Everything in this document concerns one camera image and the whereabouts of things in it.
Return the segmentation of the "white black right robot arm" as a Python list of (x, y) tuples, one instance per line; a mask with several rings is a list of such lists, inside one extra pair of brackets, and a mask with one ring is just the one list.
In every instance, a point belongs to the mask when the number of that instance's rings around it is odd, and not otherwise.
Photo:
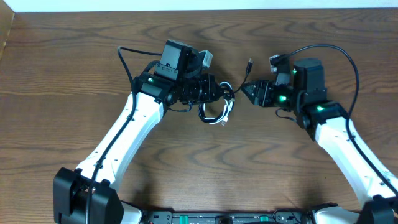
[(292, 65), (270, 59), (274, 80), (245, 83), (241, 90), (252, 104), (293, 112), (292, 119), (334, 160), (358, 198), (361, 211), (328, 203), (296, 219), (297, 223), (397, 223), (397, 177), (361, 139), (348, 112), (328, 100), (321, 61), (305, 58)]

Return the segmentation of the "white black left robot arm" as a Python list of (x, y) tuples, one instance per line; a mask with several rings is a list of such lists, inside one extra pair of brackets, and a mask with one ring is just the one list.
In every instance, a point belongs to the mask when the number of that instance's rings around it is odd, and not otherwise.
[(139, 223), (141, 209), (123, 202), (118, 190), (142, 142), (177, 102), (185, 111), (224, 100), (220, 115), (207, 123), (225, 123), (234, 105), (229, 83), (208, 73), (212, 54), (168, 40), (142, 73), (129, 77), (131, 92), (122, 113), (99, 145), (76, 169), (61, 168), (53, 180), (56, 223)]

